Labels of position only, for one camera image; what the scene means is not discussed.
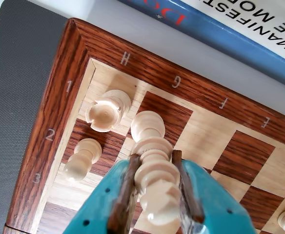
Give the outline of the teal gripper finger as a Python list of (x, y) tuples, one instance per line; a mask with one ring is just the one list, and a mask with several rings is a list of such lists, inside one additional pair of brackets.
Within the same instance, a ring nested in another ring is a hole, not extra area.
[(180, 172), (179, 220), (182, 234), (254, 234), (246, 209), (198, 164), (172, 152), (172, 163)]
[(138, 193), (134, 175), (138, 154), (111, 167), (64, 230), (65, 234), (128, 234)]

